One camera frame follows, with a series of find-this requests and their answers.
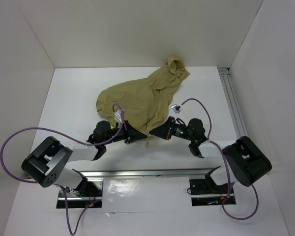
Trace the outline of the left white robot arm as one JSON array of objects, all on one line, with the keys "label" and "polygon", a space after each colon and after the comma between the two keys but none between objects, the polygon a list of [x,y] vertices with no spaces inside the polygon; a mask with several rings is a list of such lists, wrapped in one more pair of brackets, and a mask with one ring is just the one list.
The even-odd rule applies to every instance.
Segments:
[{"label": "left white robot arm", "polygon": [[21,169],[42,187],[67,186],[74,195],[82,196],[87,191],[86,177],[67,168],[67,162],[96,161],[107,151],[107,144],[119,141],[130,144],[146,138],[147,135],[135,130],[126,120],[115,128],[103,120],[97,123],[84,148],[70,149],[49,136],[22,162]]}]

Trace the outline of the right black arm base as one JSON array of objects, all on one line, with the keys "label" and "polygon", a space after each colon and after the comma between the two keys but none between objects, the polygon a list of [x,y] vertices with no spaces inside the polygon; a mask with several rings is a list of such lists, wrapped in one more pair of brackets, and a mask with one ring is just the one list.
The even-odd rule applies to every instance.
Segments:
[{"label": "right black arm base", "polygon": [[213,171],[219,169],[218,166],[205,174],[205,178],[202,179],[190,179],[190,187],[186,190],[189,195],[206,195],[206,194],[227,194],[228,186],[227,184],[216,185],[211,174]]}]

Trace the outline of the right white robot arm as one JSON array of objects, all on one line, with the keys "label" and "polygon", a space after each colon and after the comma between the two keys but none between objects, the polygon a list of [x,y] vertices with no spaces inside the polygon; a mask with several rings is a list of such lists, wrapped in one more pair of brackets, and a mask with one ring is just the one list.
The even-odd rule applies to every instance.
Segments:
[{"label": "right white robot arm", "polygon": [[189,150],[198,158],[226,158],[231,182],[237,181],[246,187],[272,169],[269,159],[249,137],[242,136],[233,143],[215,145],[206,137],[203,122],[198,118],[191,119],[185,125],[177,123],[174,117],[169,117],[164,124],[149,133],[164,140],[169,140],[172,136],[189,140]]}]

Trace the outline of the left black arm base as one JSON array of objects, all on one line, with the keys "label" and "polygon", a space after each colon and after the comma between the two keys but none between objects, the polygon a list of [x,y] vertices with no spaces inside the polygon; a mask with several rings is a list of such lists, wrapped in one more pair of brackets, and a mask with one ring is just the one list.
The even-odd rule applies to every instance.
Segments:
[{"label": "left black arm base", "polygon": [[82,178],[82,181],[79,183],[79,185],[75,188],[69,188],[65,187],[65,192],[73,194],[77,197],[101,197],[102,196],[102,190],[100,187],[97,187],[93,182],[88,181],[86,177]]}]

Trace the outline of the olive yellow jacket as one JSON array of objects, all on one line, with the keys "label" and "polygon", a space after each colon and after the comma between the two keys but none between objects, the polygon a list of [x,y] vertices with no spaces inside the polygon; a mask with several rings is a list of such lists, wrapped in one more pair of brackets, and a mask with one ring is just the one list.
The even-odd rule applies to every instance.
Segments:
[{"label": "olive yellow jacket", "polygon": [[125,111],[124,119],[148,139],[148,132],[162,125],[180,84],[190,75],[182,59],[169,57],[167,63],[148,77],[111,86],[99,94],[97,113],[115,125],[113,105]]}]

